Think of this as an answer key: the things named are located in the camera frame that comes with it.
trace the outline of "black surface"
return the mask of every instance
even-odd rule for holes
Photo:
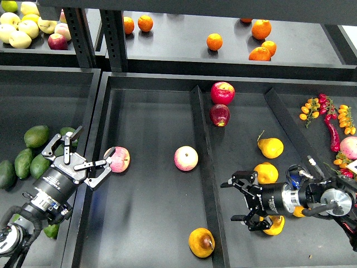
[[[140,31],[137,21],[141,15],[153,19],[149,33]],[[171,15],[145,12],[124,12],[135,23],[133,34],[126,38],[128,59],[146,57],[170,60],[170,58],[213,63],[249,62],[250,52],[261,46],[252,37],[252,23],[241,23],[238,18]],[[272,64],[341,64],[333,46],[321,25],[271,21],[272,32],[266,40],[277,44]],[[212,33],[223,38],[223,46],[217,52],[207,48],[206,39]]]
[[[81,72],[78,69],[54,68],[20,68],[4,66],[0,68],[2,94],[0,118],[0,152],[2,160],[14,161],[16,155],[26,145],[23,141],[25,132],[35,125],[47,125],[50,137],[59,133],[64,126],[87,128],[82,134],[78,152],[84,151],[86,136],[90,127],[93,101],[89,97],[95,92],[99,71]],[[12,79],[14,73],[19,79]],[[32,184],[34,178],[18,180],[16,186],[9,190],[1,190],[0,215],[12,205],[23,205],[26,200],[22,192],[36,194]],[[59,267],[56,262],[62,259],[66,240],[68,222],[61,225],[57,241],[51,240],[42,232],[33,243],[25,259],[23,267]],[[4,265],[7,258],[0,259]]]
[[[39,0],[43,6],[53,6],[51,0]],[[218,17],[243,17],[243,18],[270,18],[282,21],[302,21],[313,23],[329,23],[336,25],[356,25],[354,15],[357,7],[348,0],[339,1],[338,5],[333,0],[291,2],[283,0],[278,2],[265,1],[140,1],[118,2],[114,0],[58,0],[56,5],[82,8],[146,11],[157,13],[205,15]]]
[[[108,88],[101,155],[123,146],[131,163],[93,194],[81,267],[212,267],[187,243],[207,225],[200,169],[173,161],[177,148],[195,147],[190,93],[143,89]]]
[[[237,92],[229,104],[230,122],[217,128],[208,118],[212,105],[209,91],[214,82],[223,80],[221,77],[112,76],[107,87],[109,101],[104,102],[104,107],[108,104],[108,114],[101,114],[105,128],[100,154],[111,146],[123,146],[131,153],[131,164],[123,174],[113,174],[93,194],[81,267],[212,265],[210,260],[198,262],[187,246],[192,225],[206,224],[204,200],[199,193],[200,172],[195,169],[184,174],[172,160],[179,143],[195,145],[188,92],[192,85],[204,92],[214,163],[206,168],[214,169],[217,187],[235,171],[253,169],[265,161],[278,168],[279,181],[284,181],[285,170],[302,162],[264,98],[271,87],[287,98],[287,106],[297,112],[296,123],[301,106],[298,102],[306,95],[323,90],[338,96],[336,101],[352,105],[349,100],[356,89],[355,83],[232,78],[228,81]],[[103,81],[102,90],[107,86]],[[285,149],[280,157],[269,160],[261,154],[256,140],[263,129],[263,138],[278,137],[283,141]],[[329,143],[325,145],[323,140],[316,146],[329,149]],[[356,253],[335,222],[291,217],[279,236],[268,237],[230,221],[233,214],[248,213],[238,190],[219,189],[218,197],[231,267],[354,267]]]

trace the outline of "chili pepper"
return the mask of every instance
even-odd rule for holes
[[[324,121],[330,131],[330,149],[332,152],[340,151],[340,137],[335,126],[330,122],[331,114],[327,114]]]
[[[353,179],[353,173],[349,169],[340,169],[341,175],[345,175]]]

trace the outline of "tray compartment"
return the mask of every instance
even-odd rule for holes
[[[1,161],[15,160],[17,154],[26,148],[23,135],[35,125],[48,125],[50,137],[59,133],[64,126],[83,125],[84,132],[77,151],[84,153],[99,70],[3,66],[0,73],[4,78],[0,84]],[[13,79],[14,74],[18,75],[18,79]],[[22,198],[22,192],[36,194],[32,186],[34,182],[32,177],[24,181],[17,180],[13,189],[2,190],[0,215],[4,215],[12,205],[22,206],[27,202]],[[59,267],[68,227],[68,221],[61,224],[57,240],[51,240],[41,232],[31,246],[23,267]],[[6,261],[7,258],[1,258],[0,266]]]

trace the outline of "metal bracket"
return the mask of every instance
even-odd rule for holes
[[[128,72],[123,12],[100,10],[105,42],[107,43],[109,62],[112,71]]]
[[[63,8],[72,43],[76,51],[80,68],[96,68],[95,51],[90,37],[85,10],[81,8]]]

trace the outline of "black tray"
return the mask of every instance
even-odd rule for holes
[[[93,193],[91,203],[80,208],[90,210],[87,232],[67,242],[83,243],[75,260],[81,258],[80,267],[355,266],[357,253],[336,223],[287,217],[279,236],[249,232],[230,221],[234,214],[248,213],[243,195],[219,186],[235,171],[251,170],[265,161],[277,167],[279,181],[285,181],[290,165],[306,163],[305,152],[291,139],[294,134],[286,134],[270,108],[272,88],[279,97],[291,95],[295,100],[301,94],[303,100],[321,90],[335,92],[334,98],[351,94],[356,84],[230,78],[237,91],[229,104],[231,119],[226,127],[217,128],[208,111],[209,91],[218,80],[224,79],[103,74],[92,125],[98,133],[98,158],[111,146],[123,146],[131,153],[131,163],[124,173],[112,174]],[[281,157],[269,160],[261,154],[256,143],[262,130],[265,137],[283,141]],[[178,171],[173,163],[173,154],[182,145],[193,146],[200,157],[189,173]],[[333,161],[333,155],[326,157]],[[196,258],[187,244],[190,232],[200,226],[212,231],[218,245],[204,260]]]
[[[84,132],[77,152],[85,152],[100,70],[0,66],[0,73],[1,161],[15,160],[16,155],[26,148],[23,135],[35,125],[47,125],[50,137],[59,133],[62,127],[82,125]],[[26,203],[23,192],[35,195],[34,182],[35,179],[30,177],[18,180],[9,191],[1,190],[0,215],[12,205]],[[23,267],[60,267],[69,224],[70,221],[61,224],[57,240],[51,240],[41,232]],[[6,261],[7,258],[1,258],[0,266]]]

